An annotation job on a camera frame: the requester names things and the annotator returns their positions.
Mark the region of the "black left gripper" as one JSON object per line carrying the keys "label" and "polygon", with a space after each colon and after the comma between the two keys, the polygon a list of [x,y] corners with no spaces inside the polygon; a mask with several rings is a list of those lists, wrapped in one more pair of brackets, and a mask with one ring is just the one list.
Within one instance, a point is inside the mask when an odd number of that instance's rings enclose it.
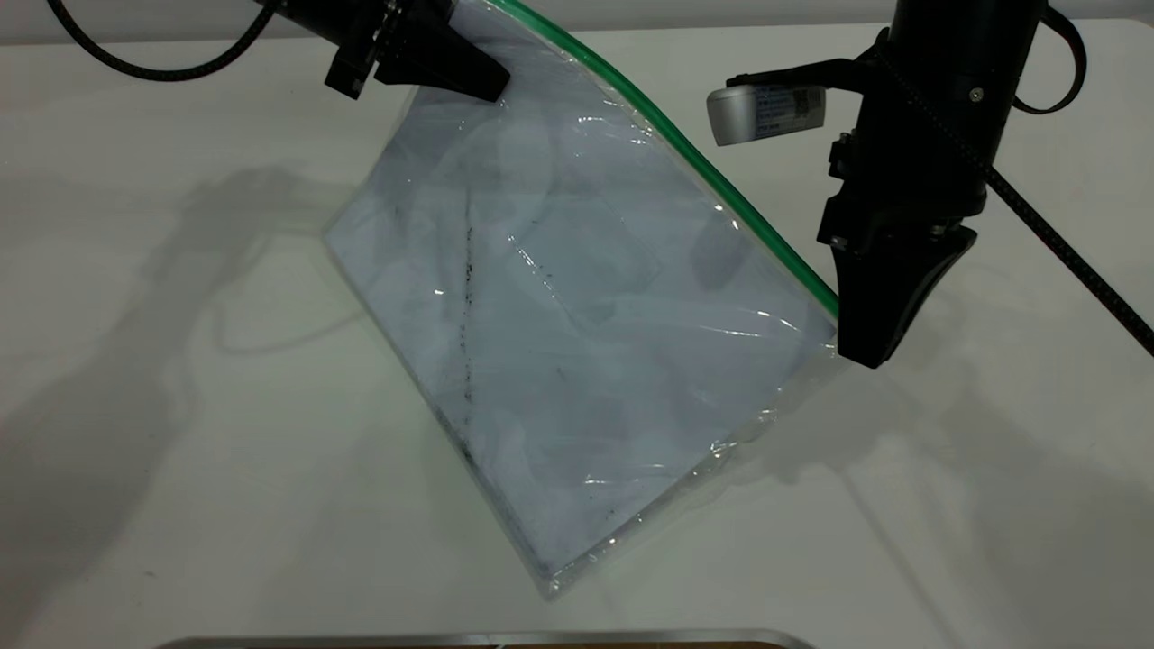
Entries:
{"label": "black left gripper", "polygon": [[[450,1],[276,1],[277,14],[337,46],[325,85],[350,98],[368,79],[499,100],[510,70],[451,25]],[[451,49],[464,46],[464,49]]]}

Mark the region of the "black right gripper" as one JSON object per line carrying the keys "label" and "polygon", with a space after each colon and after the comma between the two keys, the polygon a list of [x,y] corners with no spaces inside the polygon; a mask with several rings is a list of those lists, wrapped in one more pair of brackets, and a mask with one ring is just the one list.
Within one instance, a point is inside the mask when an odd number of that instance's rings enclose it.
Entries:
{"label": "black right gripper", "polygon": [[[842,185],[824,206],[817,243],[831,248],[871,248],[898,230],[946,231],[986,208],[986,184],[957,161],[927,165],[856,135],[833,142],[829,176]],[[902,251],[835,249],[840,356],[869,370],[889,361],[934,288],[976,239],[974,230],[947,230]]]}

